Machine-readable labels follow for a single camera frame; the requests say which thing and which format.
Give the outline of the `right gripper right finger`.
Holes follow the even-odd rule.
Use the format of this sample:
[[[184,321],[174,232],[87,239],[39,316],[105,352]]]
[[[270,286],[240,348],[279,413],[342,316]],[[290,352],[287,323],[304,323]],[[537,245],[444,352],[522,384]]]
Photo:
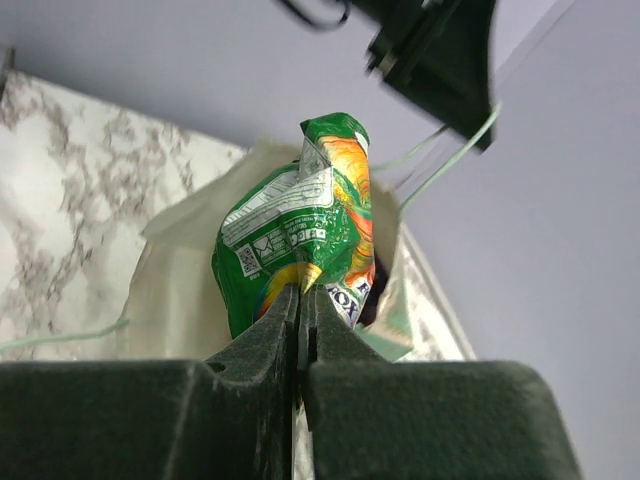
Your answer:
[[[513,361],[392,363],[301,299],[299,378],[319,479],[578,479],[554,395]]]

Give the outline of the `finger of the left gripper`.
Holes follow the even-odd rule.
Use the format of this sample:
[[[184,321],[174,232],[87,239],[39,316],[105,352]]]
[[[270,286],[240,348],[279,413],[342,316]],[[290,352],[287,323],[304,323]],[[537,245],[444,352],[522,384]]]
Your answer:
[[[431,1],[416,104],[469,140],[492,112],[489,72],[494,1]]]

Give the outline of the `green orange Fox's candy bag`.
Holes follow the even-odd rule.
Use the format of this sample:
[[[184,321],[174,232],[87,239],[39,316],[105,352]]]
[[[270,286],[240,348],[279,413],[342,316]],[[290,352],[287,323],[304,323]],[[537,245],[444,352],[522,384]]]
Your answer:
[[[350,114],[302,122],[304,141],[226,215],[211,265],[232,337],[266,314],[281,289],[321,285],[349,327],[375,277],[369,136]]]

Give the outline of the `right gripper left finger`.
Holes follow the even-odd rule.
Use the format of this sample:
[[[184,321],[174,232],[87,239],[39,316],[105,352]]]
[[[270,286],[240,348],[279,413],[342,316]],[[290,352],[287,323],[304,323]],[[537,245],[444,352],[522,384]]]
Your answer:
[[[5,479],[289,479],[299,294],[200,360],[5,362]]]

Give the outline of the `green paper gift bag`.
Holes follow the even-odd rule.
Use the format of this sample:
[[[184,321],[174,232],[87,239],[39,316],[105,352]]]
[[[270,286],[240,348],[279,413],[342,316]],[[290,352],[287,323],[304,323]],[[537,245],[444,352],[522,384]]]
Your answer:
[[[351,115],[305,120],[298,147],[255,145],[167,209],[146,246],[108,361],[1,366],[5,479],[289,479],[308,376],[339,375],[340,452],[399,401],[365,369],[427,347],[438,309],[406,259],[406,206],[371,181]]]

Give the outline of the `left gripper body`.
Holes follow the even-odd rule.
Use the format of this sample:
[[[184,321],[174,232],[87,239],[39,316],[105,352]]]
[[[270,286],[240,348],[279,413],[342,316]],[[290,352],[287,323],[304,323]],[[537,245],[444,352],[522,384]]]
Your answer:
[[[368,69],[421,108],[441,108],[446,85],[448,1],[372,1],[380,30],[369,45]]]

